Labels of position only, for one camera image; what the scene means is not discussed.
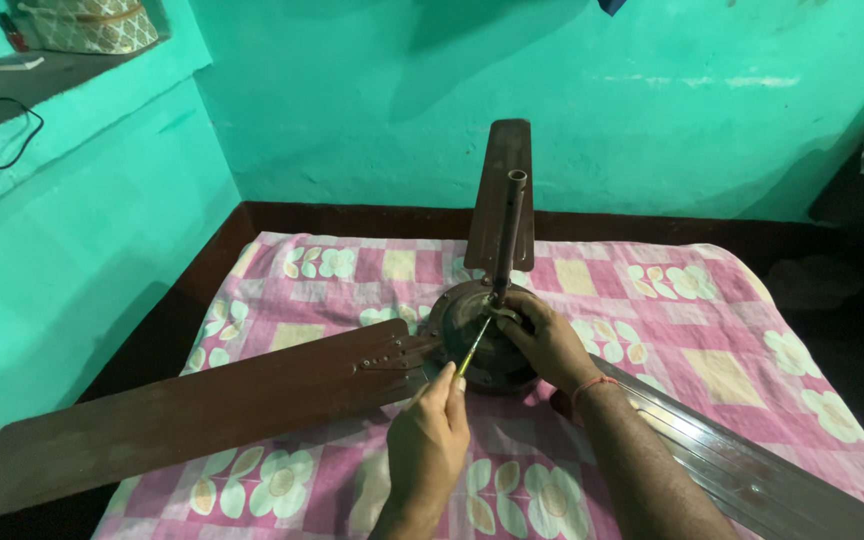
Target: ceiling fan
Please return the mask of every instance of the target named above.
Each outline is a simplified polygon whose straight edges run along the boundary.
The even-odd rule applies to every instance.
[[[506,292],[525,291],[509,277],[534,265],[531,148],[528,120],[491,125],[464,259],[486,274],[445,291],[421,335],[393,319],[9,423],[0,429],[0,515],[411,397],[426,362],[460,362]],[[591,359],[728,517],[765,538],[864,537],[864,502]],[[538,381],[495,325],[465,378],[485,394]],[[560,401],[557,410],[568,407]]]

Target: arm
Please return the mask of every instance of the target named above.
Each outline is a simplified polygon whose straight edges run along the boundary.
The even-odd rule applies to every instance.
[[[469,448],[466,380],[454,374],[449,362],[392,420],[391,491],[369,540],[426,540],[435,532]]]
[[[498,326],[543,379],[568,396],[602,376],[565,317],[538,298],[510,292],[507,305],[535,327],[507,318]],[[632,408],[616,384],[600,382],[576,397],[585,432],[606,480],[626,540],[736,539],[718,508]]]

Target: screwdriver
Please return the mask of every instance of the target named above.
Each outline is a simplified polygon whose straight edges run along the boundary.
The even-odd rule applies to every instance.
[[[452,376],[452,381],[458,381],[465,376],[466,370],[469,368],[469,362],[473,359],[475,355],[475,349],[479,346],[479,341],[482,339],[482,336],[486,333],[486,328],[489,327],[489,323],[492,322],[492,315],[488,315],[486,319],[486,324],[482,325],[482,329],[479,330],[479,334],[475,336],[475,341],[472,342],[472,348],[468,350],[468,353],[465,354],[465,358],[462,360],[462,365],[459,366],[459,369],[456,370],[455,374]]]

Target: bed sheet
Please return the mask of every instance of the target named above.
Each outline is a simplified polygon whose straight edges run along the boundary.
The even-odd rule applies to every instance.
[[[263,232],[182,374],[394,317],[414,333],[445,290],[481,276],[463,268],[465,250]],[[864,501],[862,427],[737,257],[708,244],[542,241],[534,255],[512,280],[563,313],[586,350]],[[620,538],[592,449],[548,406],[551,392],[467,396],[466,468],[436,538]],[[95,537],[364,537],[388,497],[385,434],[401,406],[129,478]]]

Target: hand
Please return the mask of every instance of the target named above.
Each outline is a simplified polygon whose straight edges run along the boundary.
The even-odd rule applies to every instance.
[[[509,291],[505,305],[528,318],[535,333],[530,334],[508,317],[498,318],[499,330],[546,383],[571,396],[586,381],[602,377],[569,321],[548,303],[531,294]]]
[[[387,437],[391,492],[386,507],[395,505],[402,514],[396,519],[415,527],[421,528],[416,522],[430,522],[429,534],[455,488],[469,448],[466,380],[453,382],[454,374],[455,363],[449,362],[435,380],[419,388],[392,420]]]

